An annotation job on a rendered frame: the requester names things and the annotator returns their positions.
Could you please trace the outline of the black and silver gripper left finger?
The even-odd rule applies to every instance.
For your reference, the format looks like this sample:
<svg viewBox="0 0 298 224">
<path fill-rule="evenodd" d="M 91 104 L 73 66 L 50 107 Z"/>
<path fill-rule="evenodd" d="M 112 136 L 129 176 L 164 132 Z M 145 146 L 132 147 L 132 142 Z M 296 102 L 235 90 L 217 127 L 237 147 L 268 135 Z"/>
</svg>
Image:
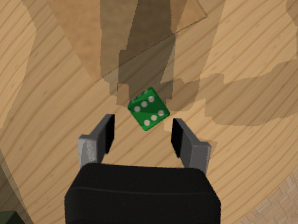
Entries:
<svg viewBox="0 0 298 224">
<path fill-rule="evenodd" d="M 89 135 L 78 138 L 79 170 L 87 163 L 102 163 L 114 140 L 115 114 L 106 114 Z"/>
</svg>

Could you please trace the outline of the green die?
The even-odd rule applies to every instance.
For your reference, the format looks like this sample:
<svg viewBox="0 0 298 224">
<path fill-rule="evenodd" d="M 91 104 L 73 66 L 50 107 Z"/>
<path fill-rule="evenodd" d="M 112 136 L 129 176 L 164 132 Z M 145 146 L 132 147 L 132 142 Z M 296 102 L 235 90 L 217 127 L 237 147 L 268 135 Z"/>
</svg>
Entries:
<svg viewBox="0 0 298 224">
<path fill-rule="evenodd" d="M 153 87 L 149 87 L 129 102 L 128 110 L 144 131 L 148 131 L 170 112 Z"/>
</svg>

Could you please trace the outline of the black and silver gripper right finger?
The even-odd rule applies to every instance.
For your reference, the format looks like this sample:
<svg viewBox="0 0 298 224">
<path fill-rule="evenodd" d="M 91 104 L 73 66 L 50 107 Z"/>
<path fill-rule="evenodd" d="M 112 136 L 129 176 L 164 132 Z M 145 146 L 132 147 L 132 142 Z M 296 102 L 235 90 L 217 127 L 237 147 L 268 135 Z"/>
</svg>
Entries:
<svg viewBox="0 0 298 224">
<path fill-rule="evenodd" d="M 212 146 L 200 141 L 182 118 L 173 118 L 171 143 L 184 168 L 197 168 L 207 173 Z"/>
</svg>

